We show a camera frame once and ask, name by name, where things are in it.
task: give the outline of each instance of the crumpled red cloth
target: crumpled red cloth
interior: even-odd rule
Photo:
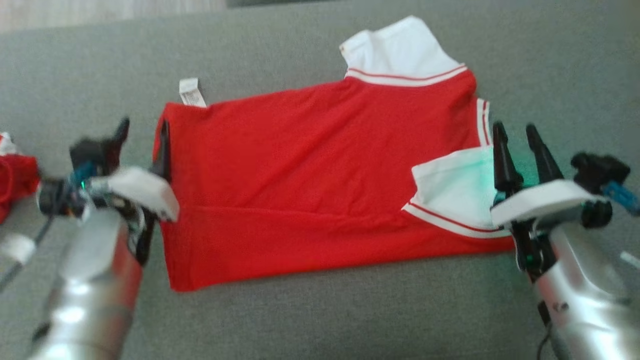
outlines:
[[[0,224],[16,200],[36,191],[40,177],[38,162],[19,152],[8,133],[0,133]]]

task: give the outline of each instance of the cable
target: cable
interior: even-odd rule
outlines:
[[[42,243],[42,240],[44,240],[44,236],[47,234],[47,231],[49,231],[51,224],[53,224],[53,220],[55,219],[55,214],[60,212],[60,209],[64,204],[63,199],[67,198],[67,195],[70,190],[71,190],[71,185],[68,182],[65,182],[65,184],[63,185],[60,197],[56,199],[56,202],[53,205],[53,209],[49,214],[47,221],[40,228],[36,237],[33,238],[33,244],[35,246],[35,249],[37,249],[40,243]],[[7,271],[7,273],[4,274],[2,278],[0,278],[0,294],[2,294],[2,292],[7,287],[7,285],[9,285],[13,281],[13,279],[20,273],[20,271],[22,270],[22,268],[24,268],[25,265],[26,263],[21,263],[19,261],[16,261],[16,263],[11,266],[9,271]]]
[[[545,334],[545,337],[542,338],[542,341],[540,341],[540,344],[538,344],[538,352],[536,353],[536,359],[537,360],[541,360],[542,359],[542,349],[545,347],[545,344],[549,341],[549,338],[551,337],[551,327],[553,326],[552,322],[549,322],[547,324],[547,333]]]

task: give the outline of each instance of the gray fabric surface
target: gray fabric surface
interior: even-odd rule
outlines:
[[[516,162],[534,181],[524,126],[535,122],[561,168],[579,150],[609,152],[640,169],[637,32],[621,8],[489,1],[353,1],[27,31],[0,37],[0,129],[52,175],[68,146],[132,120],[125,164],[150,162],[156,118],[197,76],[211,103],[339,80],[337,46],[365,28],[413,14],[476,74],[502,119]],[[628,184],[640,189],[634,172]],[[639,222],[616,208],[600,244],[638,293]],[[34,235],[44,221],[17,204],[0,236]],[[62,247],[75,224],[57,221],[40,252],[0,297],[0,357],[27,347]],[[543,328],[512,254],[429,259],[298,274],[176,294],[160,234],[145,271],[125,359],[530,359]]]

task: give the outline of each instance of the red and white garment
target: red and white garment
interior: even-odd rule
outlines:
[[[471,71],[416,17],[340,50],[341,81],[166,105],[173,289],[512,248],[490,218],[489,104]]]
[[[0,224],[11,204],[35,192],[39,181],[36,158],[20,153],[11,136],[0,133]]]

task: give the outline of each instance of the wooden floor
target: wooden floor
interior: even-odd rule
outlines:
[[[292,0],[0,0],[0,33],[98,24]]]

